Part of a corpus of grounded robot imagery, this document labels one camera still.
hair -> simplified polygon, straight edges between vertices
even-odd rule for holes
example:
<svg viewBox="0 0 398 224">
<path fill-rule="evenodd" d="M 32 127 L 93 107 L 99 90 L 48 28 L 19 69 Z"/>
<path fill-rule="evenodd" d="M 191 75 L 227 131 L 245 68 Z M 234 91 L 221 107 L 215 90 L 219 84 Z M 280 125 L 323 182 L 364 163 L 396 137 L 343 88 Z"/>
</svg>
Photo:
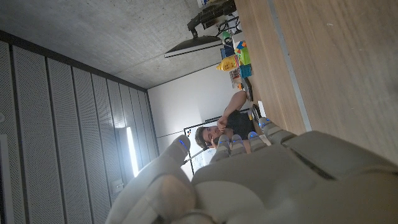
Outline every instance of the hair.
<svg viewBox="0 0 398 224">
<path fill-rule="evenodd" d="M 199 127 L 195 134 L 195 141 L 197 142 L 198 146 L 200 146 L 202 149 L 208 148 L 206 141 L 203 138 L 203 131 L 205 129 L 206 129 L 206 127 Z"/>
</svg>

perforated panel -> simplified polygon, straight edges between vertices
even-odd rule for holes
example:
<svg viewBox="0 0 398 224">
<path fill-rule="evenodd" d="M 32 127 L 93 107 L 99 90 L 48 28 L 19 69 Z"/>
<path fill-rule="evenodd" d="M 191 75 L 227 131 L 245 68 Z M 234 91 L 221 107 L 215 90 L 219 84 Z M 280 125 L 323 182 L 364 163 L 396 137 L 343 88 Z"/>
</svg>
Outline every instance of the perforated panel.
<svg viewBox="0 0 398 224">
<path fill-rule="evenodd" d="M 138 91 L 133 88 L 130 88 L 130 97 L 131 97 L 132 109 L 136 112 L 134 113 L 134 119 L 136 121 L 139 149 L 141 150 L 142 165 L 146 166 L 150 162 L 150 155 L 148 151 L 144 121 L 142 120 L 142 112 L 139 103 Z"/>
<path fill-rule="evenodd" d="M 25 223 L 24 195 L 17 142 L 14 92 L 9 47 L 4 42 L 0 42 L 0 113 L 5 117 L 5 120 L 0 123 L 0 134 L 7 134 L 8 140 L 14 221 L 16 224 L 23 224 Z"/>
<path fill-rule="evenodd" d="M 69 65 L 48 59 L 68 223 L 91 223 L 83 152 Z"/>
<path fill-rule="evenodd" d="M 94 223 L 104 223 L 110 203 L 91 75 L 73 68 L 73 77 Z"/>
<path fill-rule="evenodd" d="M 152 125 L 150 124 L 149 120 L 149 112 L 147 107 L 147 100 L 145 97 L 145 93 L 138 91 L 139 102 L 141 105 L 141 112 L 142 112 L 142 120 L 144 121 L 144 128 L 145 128 L 145 135 L 148 144 L 148 151 L 150 160 L 156 159 L 156 152 L 155 152 L 155 143 L 154 143 L 154 135 L 152 133 Z"/>
<path fill-rule="evenodd" d="M 63 223 L 44 57 L 14 47 L 27 202 L 31 223 Z"/>
<path fill-rule="evenodd" d="M 111 113 L 111 105 L 109 104 L 108 88 L 106 87 L 106 79 L 97 75 L 92 75 L 95 102 L 97 105 L 99 130 L 101 133 L 101 140 L 104 150 L 104 158 L 106 164 L 106 173 L 108 182 L 112 183 L 115 180 L 122 178 L 118 149 L 116 147 L 116 138 L 114 135 L 113 120 Z M 114 202 L 118 193 L 113 194 L 111 186 L 111 201 Z"/>
<path fill-rule="evenodd" d="M 122 101 L 120 99 L 119 84 L 107 80 L 109 99 L 111 100 L 112 112 L 113 112 L 113 122 L 115 128 L 125 128 L 126 124 L 124 122 L 124 115 L 122 109 Z"/>
<path fill-rule="evenodd" d="M 160 156 L 159 147 L 157 145 L 157 140 L 156 140 L 156 132 L 155 132 L 154 120 L 152 119 L 152 111 L 150 109 L 148 93 L 145 93 L 145 99 L 147 101 L 147 109 L 148 109 L 149 122 L 150 122 L 150 130 L 152 131 L 152 139 L 154 141 L 155 153 L 156 153 L 156 156 Z"/>
<path fill-rule="evenodd" d="M 142 168 L 141 150 L 140 150 L 140 144 L 138 141 L 136 121 L 134 119 L 134 112 L 132 110 L 130 90 L 129 90 L 129 87 L 127 87 L 125 85 L 119 85 L 119 87 L 120 87 L 120 94 L 122 97 L 124 117 L 126 119 L 126 126 L 131 127 L 132 140 L 134 142 L 134 148 L 136 149 L 138 169 L 141 169 Z"/>
</svg>

blue led light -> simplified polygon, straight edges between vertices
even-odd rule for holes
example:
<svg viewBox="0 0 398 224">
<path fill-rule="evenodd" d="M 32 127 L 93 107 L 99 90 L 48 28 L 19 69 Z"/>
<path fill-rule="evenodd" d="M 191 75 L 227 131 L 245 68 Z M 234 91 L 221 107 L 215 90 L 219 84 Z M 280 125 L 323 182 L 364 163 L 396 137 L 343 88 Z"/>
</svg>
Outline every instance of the blue led light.
<svg viewBox="0 0 398 224">
<path fill-rule="evenodd" d="M 187 149 L 187 146 L 184 144 L 184 142 L 182 140 L 180 140 L 180 143 L 185 149 Z"/>
</svg>

fluorescent light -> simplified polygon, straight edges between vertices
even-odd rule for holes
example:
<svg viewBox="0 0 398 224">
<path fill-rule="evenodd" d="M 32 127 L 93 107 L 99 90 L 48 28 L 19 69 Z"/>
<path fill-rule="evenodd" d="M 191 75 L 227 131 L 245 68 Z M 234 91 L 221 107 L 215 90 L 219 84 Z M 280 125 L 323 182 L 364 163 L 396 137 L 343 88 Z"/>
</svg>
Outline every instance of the fluorescent light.
<svg viewBox="0 0 398 224">
<path fill-rule="evenodd" d="M 134 147 L 134 141 L 132 140 L 131 127 L 126 128 L 126 131 L 127 131 L 127 141 L 129 143 L 132 173 L 134 174 L 134 177 L 137 177 L 139 170 L 138 170 L 138 163 L 137 163 L 136 148 Z"/>
</svg>

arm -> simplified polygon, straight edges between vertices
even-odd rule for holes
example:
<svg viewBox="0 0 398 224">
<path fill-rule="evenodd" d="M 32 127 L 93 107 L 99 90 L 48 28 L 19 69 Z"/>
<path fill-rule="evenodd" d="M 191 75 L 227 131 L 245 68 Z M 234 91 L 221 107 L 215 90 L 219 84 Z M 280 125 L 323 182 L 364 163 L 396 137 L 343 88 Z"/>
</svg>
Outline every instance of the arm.
<svg viewBox="0 0 398 224">
<path fill-rule="evenodd" d="M 239 91 L 232 96 L 232 99 L 229 102 L 228 106 L 226 107 L 224 114 L 217 121 L 217 126 L 220 131 L 224 132 L 228 116 L 235 110 L 240 110 L 245 102 L 246 102 L 245 91 Z"/>
<path fill-rule="evenodd" d="M 251 150 L 250 150 L 250 142 L 249 142 L 249 140 L 243 140 L 243 146 L 246 149 L 246 153 L 250 154 Z"/>
<path fill-rule="evenodd" d="M 240 110 L 243 104 L 246 102 L 246 97 L 247 95 L 245 91 L 239 91 L 235 93 L 226 107 L 223 116 L 228 117 L 235 110 Z"/>
</svg>

